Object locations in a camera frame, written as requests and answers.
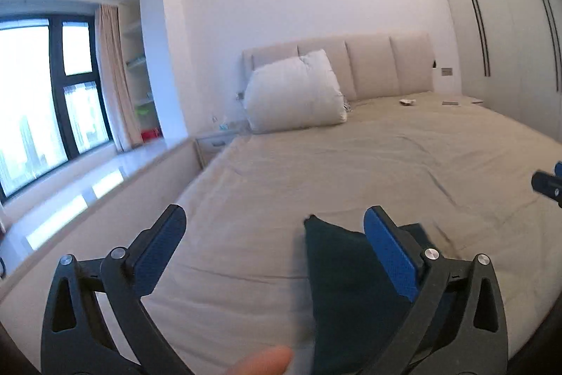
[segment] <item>white pillow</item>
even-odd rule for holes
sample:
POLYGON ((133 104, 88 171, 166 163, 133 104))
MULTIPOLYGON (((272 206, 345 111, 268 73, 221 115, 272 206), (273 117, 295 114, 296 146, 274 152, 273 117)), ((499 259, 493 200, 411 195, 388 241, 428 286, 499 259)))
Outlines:
POLYGON ((244 108, 254 132, 345 122, 344 96, 324 50, 264 65, 250 77, 244 108))

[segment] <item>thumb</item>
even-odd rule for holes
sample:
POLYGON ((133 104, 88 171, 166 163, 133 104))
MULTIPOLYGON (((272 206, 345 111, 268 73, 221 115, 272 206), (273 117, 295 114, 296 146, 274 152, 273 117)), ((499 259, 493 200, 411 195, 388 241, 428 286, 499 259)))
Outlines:
POLYGON ((283 375, 292 359, 293 350, 275 346, 242 359, 225 375, 283 375))

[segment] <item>beige bed sheet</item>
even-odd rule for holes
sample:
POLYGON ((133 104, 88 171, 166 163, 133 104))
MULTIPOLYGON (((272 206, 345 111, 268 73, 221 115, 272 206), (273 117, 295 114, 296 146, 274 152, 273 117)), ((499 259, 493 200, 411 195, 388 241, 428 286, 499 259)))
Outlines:
POLYGON ((331 128, 240 137, 179 198, 187 234, 144 303, 197 375, 265 346, 293 347, 310 372, 314 319, 303 220, 361 231, 382 205, 420 222, 448 257, 488 253, 508 319, 510 355, 562 288, 562 211, 534 194, 562 146, 518 122, 432 93, 356 104, 331 128))

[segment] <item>headboard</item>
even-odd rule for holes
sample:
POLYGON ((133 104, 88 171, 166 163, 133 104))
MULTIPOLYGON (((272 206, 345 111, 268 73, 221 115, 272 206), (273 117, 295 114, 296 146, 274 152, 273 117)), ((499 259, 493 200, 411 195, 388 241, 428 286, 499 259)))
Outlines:
POLYGON ((433 91, 435 54, 427 32, 305 39, 243 52, 246 77, 265 64, 323 49, 350 101, 433 91))

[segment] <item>wardrobe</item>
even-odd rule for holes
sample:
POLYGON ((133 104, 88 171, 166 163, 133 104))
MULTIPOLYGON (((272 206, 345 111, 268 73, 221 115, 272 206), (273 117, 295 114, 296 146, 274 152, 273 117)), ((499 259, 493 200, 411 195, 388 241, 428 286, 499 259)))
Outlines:
POLYGON ((449 0, 463 94, 562 140, 562 0, 449 0))

